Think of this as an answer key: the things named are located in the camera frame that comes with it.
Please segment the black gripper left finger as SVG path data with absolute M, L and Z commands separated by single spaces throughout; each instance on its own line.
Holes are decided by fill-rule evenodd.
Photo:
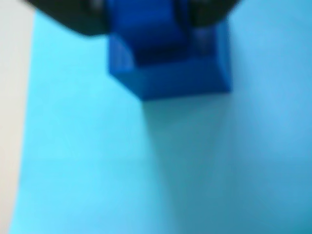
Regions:
M 84 36 L 110 33 L 110 13 L 107 0 L 27 0 L 63 26 Z

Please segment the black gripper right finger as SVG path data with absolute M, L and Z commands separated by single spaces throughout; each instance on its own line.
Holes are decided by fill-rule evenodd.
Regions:
M 240 0 L 189 0 L 189 16 L 193 27 L 216 24 L 228 16 Z

